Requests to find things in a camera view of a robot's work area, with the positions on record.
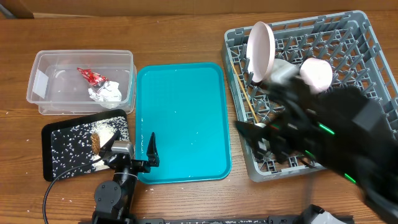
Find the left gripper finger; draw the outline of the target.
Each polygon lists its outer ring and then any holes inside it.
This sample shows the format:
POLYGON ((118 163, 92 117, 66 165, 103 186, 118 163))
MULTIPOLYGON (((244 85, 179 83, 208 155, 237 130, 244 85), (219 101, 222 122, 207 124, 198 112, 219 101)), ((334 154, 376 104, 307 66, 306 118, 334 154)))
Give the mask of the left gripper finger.
POLYGON ((151 167, 158 167, 160 164, 159 155, 157 152, 156 142, 155 142, 155 133, 152 132, 149 140, 149 144, 147 147, 147 158, 149 165, 151 167))
POLYGON ((110 138, 110 140, 108 140, 100 149, 99 149, 99 156, 104 156, 106 154, 106 152, 110 151, 114 142, 118 141, 120 137, 120 131, 117 130, 113 136, 110 138))

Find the brown food piece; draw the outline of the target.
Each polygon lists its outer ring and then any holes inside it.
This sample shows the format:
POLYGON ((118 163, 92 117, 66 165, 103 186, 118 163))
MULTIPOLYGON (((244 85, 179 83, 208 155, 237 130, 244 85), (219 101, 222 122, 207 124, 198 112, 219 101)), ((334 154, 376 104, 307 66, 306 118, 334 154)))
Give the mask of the brown food piece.
POLYGON ((100 153, 100 137, 97 133, 93 133, 90 137, 91 139, 91 150, 94 154, 98 155, 100 153))

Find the white napkin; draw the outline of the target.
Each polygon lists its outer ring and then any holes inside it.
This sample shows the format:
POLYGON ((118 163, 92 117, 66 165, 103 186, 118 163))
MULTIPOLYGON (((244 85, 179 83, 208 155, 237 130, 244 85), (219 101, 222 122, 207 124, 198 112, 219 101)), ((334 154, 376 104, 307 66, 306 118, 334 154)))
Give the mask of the white napkin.
POLYGON ((105 82, 98 90, 90 87, 88 94, 92 100, 99 102, 106 109, 117 108, 122 99, 122 94, 119 91, 119 83, 114 81, 105 82))

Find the red snack wrapper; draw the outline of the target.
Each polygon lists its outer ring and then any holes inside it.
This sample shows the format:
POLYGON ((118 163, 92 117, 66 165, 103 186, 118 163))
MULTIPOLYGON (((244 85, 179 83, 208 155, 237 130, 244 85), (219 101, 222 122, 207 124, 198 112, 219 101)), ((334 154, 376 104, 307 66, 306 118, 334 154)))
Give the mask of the red snack wrapper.
POLYGON ((92 72, 91 69, 77 68, 77 70, 91 86, 102 86, 105 82, 109 81, 106 77, 100 75, 99 73, 92 72))

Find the grey bowl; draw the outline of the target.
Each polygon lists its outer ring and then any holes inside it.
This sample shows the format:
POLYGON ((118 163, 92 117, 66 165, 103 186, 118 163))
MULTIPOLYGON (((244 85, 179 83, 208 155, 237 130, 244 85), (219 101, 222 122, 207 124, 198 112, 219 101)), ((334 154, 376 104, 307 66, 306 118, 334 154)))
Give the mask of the grey bowl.
POLYGON ((275 58, 268 82, 286 85, 288 81, 299 74, 299 67, 286 60, 275 58))

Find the pink white bowl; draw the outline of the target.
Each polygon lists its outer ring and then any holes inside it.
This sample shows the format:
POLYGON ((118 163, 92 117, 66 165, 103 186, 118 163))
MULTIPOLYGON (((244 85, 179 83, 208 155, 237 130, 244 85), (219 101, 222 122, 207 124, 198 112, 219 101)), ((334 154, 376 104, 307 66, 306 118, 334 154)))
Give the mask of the pink white bowl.
POLYGON ((327 90, 333 79, 331 65, 317 58, 308 58, 300 68, 300 76, 313 94, 327 90))

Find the wooden chopstick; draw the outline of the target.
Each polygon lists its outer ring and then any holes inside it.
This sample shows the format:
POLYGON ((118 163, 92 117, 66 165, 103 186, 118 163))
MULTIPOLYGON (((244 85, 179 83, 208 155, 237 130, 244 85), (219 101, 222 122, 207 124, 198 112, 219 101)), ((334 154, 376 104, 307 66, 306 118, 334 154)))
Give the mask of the wooden chopstick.
POLYGON ((233 69, 234 74, 236 75, 236 77, 238 79, 239 87, 240 87, 240 89, 241 89, 241 91, 242 91, 242 93, 243 93, 243 95, 244 95, 244 97, 246 99, 246 102, 248 103, 249 109, 251 110, 252 117, 254 118, 254 122, 255 122, 255 124, 257 124, 259 122, 259 120, 258 120, 258 118, 256 116, 254 108, 252 107, 250 99, 249 99, 249 97, 248 97, 248 95, 246 93, 246 89, 245 89, 245 87, 244 87, 244 85, 243 85, 243 83, 242 83, 242 81, 240 79, 240 76, 239 76, 238 72, 236 71, 236 68, 235 68, 234 63, 233 63, 232 60, 230 60, 230 64, 231 64, 231 67, 233 69))

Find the large white plate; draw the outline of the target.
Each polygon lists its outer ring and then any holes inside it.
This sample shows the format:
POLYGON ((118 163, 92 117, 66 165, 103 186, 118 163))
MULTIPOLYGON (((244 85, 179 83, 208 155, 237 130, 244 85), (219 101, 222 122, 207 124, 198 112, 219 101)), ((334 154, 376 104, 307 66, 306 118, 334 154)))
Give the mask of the large white plate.
POLYGON ((257 22, 252 27, 247 44, 246 58, 249 59, 248 72, 252 81, 260 83, 269 77, 275 58, 275 38, 269 25, 257 22))

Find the white cup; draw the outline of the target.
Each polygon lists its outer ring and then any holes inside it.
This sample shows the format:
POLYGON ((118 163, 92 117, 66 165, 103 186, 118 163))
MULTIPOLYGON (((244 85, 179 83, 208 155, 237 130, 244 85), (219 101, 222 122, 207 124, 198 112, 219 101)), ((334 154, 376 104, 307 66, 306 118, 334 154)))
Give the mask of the white cup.
POLYGON ((266 125, 264 123, 256 123, 255 126, 258 127, 258 128, 265 128, 266 127, 266 125))

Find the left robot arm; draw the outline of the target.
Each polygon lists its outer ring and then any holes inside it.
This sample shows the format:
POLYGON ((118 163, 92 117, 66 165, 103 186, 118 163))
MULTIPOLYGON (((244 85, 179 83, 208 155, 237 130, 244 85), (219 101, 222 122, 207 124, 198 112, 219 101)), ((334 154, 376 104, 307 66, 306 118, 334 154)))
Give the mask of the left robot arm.
POLYGON ((97 134, 91 137, 93 152, 100 156, 104 165, 114 170, 113 179, 100 183, 95 190, 96 208, 92 223, 137 223, 135 216, 130 214, 137 175, 149 173, 152 167, 160 164, 154 133, 149 139, 146 161, 137 160, 132 143, 121 141, 120 135, 121 132, 116 131, 102 146, 97 134))

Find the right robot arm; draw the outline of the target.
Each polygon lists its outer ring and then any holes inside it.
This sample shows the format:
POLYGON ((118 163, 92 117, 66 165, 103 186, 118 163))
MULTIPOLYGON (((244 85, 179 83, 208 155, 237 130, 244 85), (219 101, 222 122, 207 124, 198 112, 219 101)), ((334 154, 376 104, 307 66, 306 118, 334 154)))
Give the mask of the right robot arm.
POLYGON ((350 180, 364 203, 386 223, 397 223, 397 140, 378 102, 356 87, 314 94, 300 78, 270 84, 268 97, 284 107, 264 127, 236 121, 260 156, 285 162, 293 153, 350 180))

